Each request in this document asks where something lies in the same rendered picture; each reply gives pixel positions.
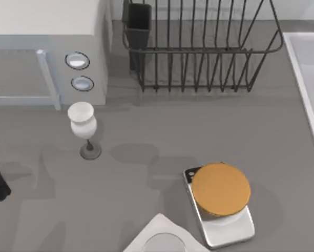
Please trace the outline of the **white goblet with grey base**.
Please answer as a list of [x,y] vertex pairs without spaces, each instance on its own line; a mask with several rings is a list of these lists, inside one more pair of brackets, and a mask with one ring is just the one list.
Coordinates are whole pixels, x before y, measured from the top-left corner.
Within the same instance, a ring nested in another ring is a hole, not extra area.
[[85,160],[95,160],[102,152],[101,145],[92,139],[98,127],[94,112],[93,105],[85,101],[75,102],[67,111],[73,134],[86,141],[79,151]]

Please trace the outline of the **small microwave knob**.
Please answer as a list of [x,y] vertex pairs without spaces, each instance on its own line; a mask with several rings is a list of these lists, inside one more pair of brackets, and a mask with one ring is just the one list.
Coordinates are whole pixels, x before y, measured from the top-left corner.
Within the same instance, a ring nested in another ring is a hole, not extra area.
[[79,76],[72,78],[71,86],[77,91],[88,92],[94,88],[95,84],[89,77]]

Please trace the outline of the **white jar with wooden lid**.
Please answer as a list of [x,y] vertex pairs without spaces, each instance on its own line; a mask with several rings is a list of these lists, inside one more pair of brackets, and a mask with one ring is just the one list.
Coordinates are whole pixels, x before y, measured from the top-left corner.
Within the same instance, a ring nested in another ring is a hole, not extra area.
[[248,205],[252,194],[243,171],[223,162],[199,168],[192,177],[191,190],[200,209],[213,218],[239,214]]

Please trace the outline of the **pale microwave oven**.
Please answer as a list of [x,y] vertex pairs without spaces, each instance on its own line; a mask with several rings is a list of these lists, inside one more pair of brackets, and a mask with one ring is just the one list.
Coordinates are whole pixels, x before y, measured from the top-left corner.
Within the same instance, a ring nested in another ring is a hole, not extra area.
[[[46,51],[61,107],[105,104],[112,35],[110,0],[0,0],[0,49]],[[65,56],[73,52],[87,55],[89,67],[68,67]],[[79,76],[94,88],[75,90],[71,80]]]

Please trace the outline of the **large microwave knob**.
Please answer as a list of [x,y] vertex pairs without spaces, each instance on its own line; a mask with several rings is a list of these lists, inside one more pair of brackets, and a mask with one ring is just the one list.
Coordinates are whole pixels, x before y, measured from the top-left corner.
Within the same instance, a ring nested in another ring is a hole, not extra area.
[[90,59],[81,52],[72,52],[65,56],[65,63],[74,70],[83,70],[89,67]]

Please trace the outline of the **black cutlery holder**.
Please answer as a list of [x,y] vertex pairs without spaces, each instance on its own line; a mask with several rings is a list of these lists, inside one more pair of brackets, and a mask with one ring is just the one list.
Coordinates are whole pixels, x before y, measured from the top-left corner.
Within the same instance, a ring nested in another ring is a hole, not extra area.
[[134,3],[132,0],[123,0],[122,22],[124,34],[128,42],[130,70],[140,72],[142,58],[148,46],[151,30],[152,6],[146,3]]

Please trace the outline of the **silver smartphone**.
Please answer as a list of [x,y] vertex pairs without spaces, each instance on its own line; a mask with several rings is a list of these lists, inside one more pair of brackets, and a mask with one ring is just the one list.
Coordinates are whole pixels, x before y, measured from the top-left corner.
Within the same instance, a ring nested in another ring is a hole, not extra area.
[[252,239],[255,236],[255,226],[248,206],[234,215],[217,217],[203,210],[195,201],[191,184],[199,169],[200,167],[186,169],[183,176],[197,224],[207,247],[216,249]]

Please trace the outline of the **microwave oven door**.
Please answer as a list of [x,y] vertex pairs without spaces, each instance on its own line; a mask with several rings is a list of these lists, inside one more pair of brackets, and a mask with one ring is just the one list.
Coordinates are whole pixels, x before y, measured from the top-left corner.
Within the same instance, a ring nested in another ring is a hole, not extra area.
[[0,106],[54,106],[61,110],[46,51],[0,49]]

